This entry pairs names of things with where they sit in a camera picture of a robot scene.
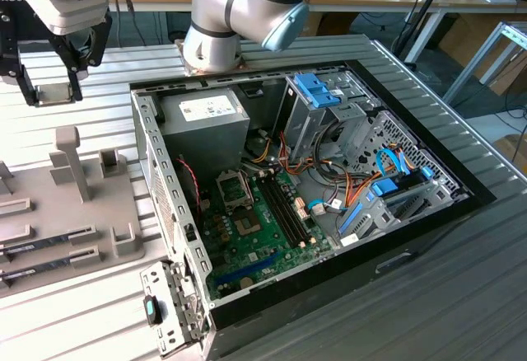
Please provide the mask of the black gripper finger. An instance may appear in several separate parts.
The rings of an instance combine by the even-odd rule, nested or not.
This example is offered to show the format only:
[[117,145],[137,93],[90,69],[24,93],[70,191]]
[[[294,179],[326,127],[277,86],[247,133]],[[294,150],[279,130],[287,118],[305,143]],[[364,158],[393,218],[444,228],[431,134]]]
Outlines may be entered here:
[[15,17],[7,9],[1,10],[1,80],[18,86],[27,105],[38,104],[37,92],[20,60]]
[[88,36],[81,48],[76,48],[65,35],[49,36],[49,43],[61,58],[68,72],[72,102],[82,100],[78,76],[86,72],[89,66],[100,65],[112,26],[112,18],[107,12],[101,23],[89,29]]

